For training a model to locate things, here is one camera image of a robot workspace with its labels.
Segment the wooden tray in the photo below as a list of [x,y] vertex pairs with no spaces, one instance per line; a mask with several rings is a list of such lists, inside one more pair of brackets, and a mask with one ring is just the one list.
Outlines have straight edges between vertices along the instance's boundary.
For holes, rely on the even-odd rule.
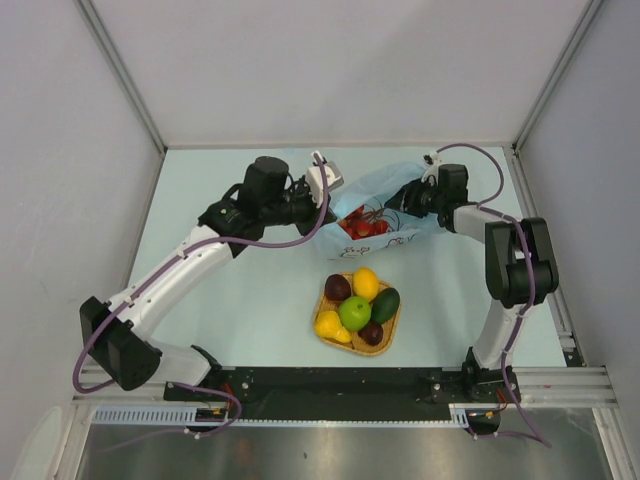
[[[351,289],[353,290],[353,273],[341,273],[340,275],[342,275],[349,281],[349,285],[351,285]],[[392,285],[389,285],[387,282],[383,282],[380,280],[379,292],[381,292],[385,288],[390,288],[391,286]],[[339,306],[339,302],[332,302],[328,300],[327,297],[324,296],[323,290],[313,315],[313,323],[315,324],[316,320],[318,319],[318,315],[320,315],[322,312],[326,312],[327,310],[333,310],[337,312]],[[365,341],[358,336],[358,332],[351,333],[351,343],[340,343],[336,340],[331,340],[330,338],[318,338],[322,342],[326,343],[327,345],[331,345],[332,347],[340,348],[341,350],[346,350],[352,353],[357,353],[358,355],[364,355],[366,357],[375,357],[376,355],[380,355],[381,353],[386,352],[391,346],[393,337],[396,334],[396,327],[398,326],[398,319],[400,318],[400,310],[402,310],[402,302],[400,302],[398,311],[393,316],[393,318],[382,324],[382,341],[375,347],[367,345]]]

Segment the metal sheet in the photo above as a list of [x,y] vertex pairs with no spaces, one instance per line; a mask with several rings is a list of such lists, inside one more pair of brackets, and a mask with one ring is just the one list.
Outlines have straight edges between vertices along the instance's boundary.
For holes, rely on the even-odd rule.
[[[450,429],[244,427],[198,442],[159,435],[100,453],[153,430],[98,425],[78,479],[612,478],[591,410],[532,416],[552,450],[513,438],[474,442]],[[516,412],[506,412],[503,428],[522,428]]]

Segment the plum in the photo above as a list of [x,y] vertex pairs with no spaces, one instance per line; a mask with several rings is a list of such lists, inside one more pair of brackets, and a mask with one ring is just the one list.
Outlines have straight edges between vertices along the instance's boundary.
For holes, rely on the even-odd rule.
[[376,322],[367,323],[362,330],[358,332],[358,336],[362,338],[367,345],[375,347],[382,341],[384,330],[382,325]]
[[324,284],[324,296],[332,302],[343,302],[351,296],[351,285],[340,274],[330,275]]

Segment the green apple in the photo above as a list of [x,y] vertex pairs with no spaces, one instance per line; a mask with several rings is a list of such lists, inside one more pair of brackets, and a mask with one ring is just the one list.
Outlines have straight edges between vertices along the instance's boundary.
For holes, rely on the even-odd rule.
[[338,315],[344,328],[357,332],[369,322],[371,307],[362,297],[349,297],[338,308]]

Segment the light blue table surface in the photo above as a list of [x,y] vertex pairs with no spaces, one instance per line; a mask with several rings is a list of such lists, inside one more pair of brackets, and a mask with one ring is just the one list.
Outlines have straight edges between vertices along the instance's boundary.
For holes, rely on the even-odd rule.
[[[422,162],[430,147],[323,148],[348,184],[399,161]],[[522,215],[501,148],[491,148],[505,176],[504,192],[491,207]],[[285,160],[295,178],[310,165],[312,149],[169,150],[136,257],[132,280],[154,268],[196,225],[197,217],[260,155]],[[470,174],[471,200],[493,193],[493,165],[469,149],[443,154]],[[263,241],[299,238],[295,227],[268,229]],[[402,314],[391,348],[362,357],[320,342],[311,326],[328,275],[361,265],[393,284]],[[484,283],[484,247],[443,232],[423,242],[389,248],[358,260],[324,260],[307,243],[286,250],[248,248],[213,272],[165,317],[153,337],[197,344],[228,366],[459,367],[478,338],[490,297]],[[533,314],[515,350],[517,366],[564,366],[551,310]]]

